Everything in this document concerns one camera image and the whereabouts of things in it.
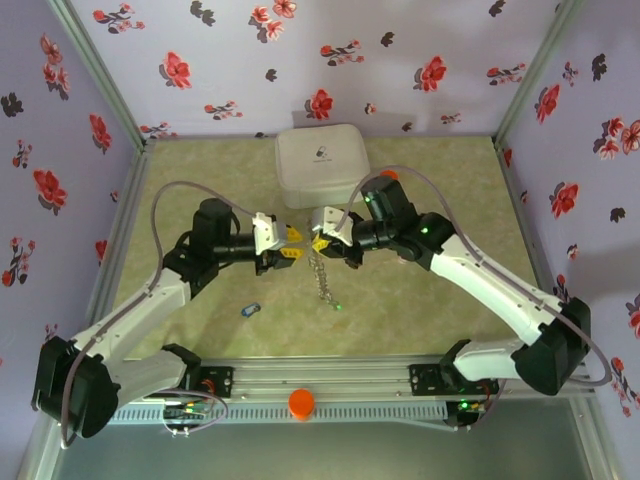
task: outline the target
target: small blue object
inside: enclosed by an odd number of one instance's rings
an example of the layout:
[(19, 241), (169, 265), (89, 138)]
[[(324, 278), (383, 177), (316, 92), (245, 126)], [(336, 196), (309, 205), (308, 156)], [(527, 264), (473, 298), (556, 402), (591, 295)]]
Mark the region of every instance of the small blue object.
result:
[(260, 310), (262, 310), (262, 307), (260, 306), (259, 303), (252, 303), (251, 305), (247, 305), (242, 309), (242, 316), (250, 317), (251, 315), (259, 312)]

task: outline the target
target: floral wallpaper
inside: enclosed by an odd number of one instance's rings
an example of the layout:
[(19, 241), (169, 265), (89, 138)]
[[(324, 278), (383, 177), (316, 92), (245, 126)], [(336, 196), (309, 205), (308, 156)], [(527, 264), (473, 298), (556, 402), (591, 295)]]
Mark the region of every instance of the floral wallpaper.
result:
[[(10, 65), (0, 75), (0, 477), (15, 478), (36, 419), (30, 402), (40, 348), (87, 325), (134, 150), (46, 2), (7, 1), (0, 29), (0, 58)], [(109, 15), (114, 25), (126, 20)]]
[[(558, 0), (70, 3), (144, 138), (163, 132), (263, 138), (335, 123), (352, 123), (365, 135), (493, 134), (558, 6)], [(553, 89), (543, 95), (541, 118), (553, 95)], [(159, 125), (163, 132), (153, 130)]]
[[(554, 294), (591, 307), (593, 339), (614, 373), (596, 392), (625, 478), (640, 470), (640, 103), (629, 97), (640, 78), (629, 61), (640, 55), (639, 15), (634, 0), (585, 2), (504, 151)], [(593, 355), (587, 365), (600, 378)]]

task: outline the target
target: purple wall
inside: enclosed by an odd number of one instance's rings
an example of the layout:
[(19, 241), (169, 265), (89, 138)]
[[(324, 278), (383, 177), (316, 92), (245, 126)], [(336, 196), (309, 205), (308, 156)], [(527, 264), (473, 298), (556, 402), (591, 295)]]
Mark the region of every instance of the purple wall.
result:
[[(591, 307), (593, 338), (615, 372), (614, 383), (597, 395), (628, 478), (636, 478), (640, 4), (585, 4), (507, 136), (508, 171), (526, 201), (527, 223), (557, 294), (575, 295)], [(597, 359), (592, 355), (587, 363), (599, 378)]]
[(0, 64), (0, 477), (8, 479), (36, 418), (29, 402), (40, 346), (86, 325), (97, 242), (109, 236), (112, 193), (134, 149), (44, 1), (3, 3)]

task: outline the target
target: table surface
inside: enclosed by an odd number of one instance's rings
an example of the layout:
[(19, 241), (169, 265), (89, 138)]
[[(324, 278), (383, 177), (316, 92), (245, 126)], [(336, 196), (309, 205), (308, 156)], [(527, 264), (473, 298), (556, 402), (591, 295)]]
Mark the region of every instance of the table surface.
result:
[[(489, 137), (370, 138), (372, 167), (397, 163), (418, 169), (442, 190), (465, 233), (488, 255), (523, 279), (533, 272), (511, 200)], [(156, 265), (149, 211), (156, 191), (173, 180), (203, 183), (253, 211), (276, 214), (306, 236), (311, 210), (285, 207), (271, 139), (174, 140), (156, 144), (133, 227), (116, 304), (131, 296)], [(443, 213), (420, 181), (401, 174), (419, 212)], [(165, 249), (190, 230), (206, 195), (186, 187), (168, 191), (158, 207)], [(367, 218), (361, 202), (355, 211)], [(249, 217), (239, 215), (249, 232)], [(365, 255), (351, 270), (325, 260), (329, 287), (343, 305), (334, 311), (319, 300), (307, 256), (285, 270), (255, 277), (252, 264), (224, 270), (199, 296), (174, 312), (132, 352), (131, 358), (178, 343), (202, 358), (440, 354), (457, 340), (497, 340), (512, 335), (504, 322), (454, 284), (403, 264), (389, 251)], [(262, 310), (250, 318), (246, 305)]]

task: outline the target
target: orange cap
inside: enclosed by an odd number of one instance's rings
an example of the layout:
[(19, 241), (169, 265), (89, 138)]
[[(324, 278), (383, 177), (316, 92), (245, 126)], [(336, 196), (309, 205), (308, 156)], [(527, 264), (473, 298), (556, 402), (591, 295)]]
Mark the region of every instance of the orange cap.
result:
[(309, 420), (315, 406), (316, 402), (309, 390), (301, 388), (289, 396), (289, 411), (301, 422)]
[(387, 177), (391, 177), (394, 180), (398, 179), (398, 174), (396, 172), (394, 172), (393, 170), (385, 170), (384, 172), (380, 172), (380, 175), (385, 175)]

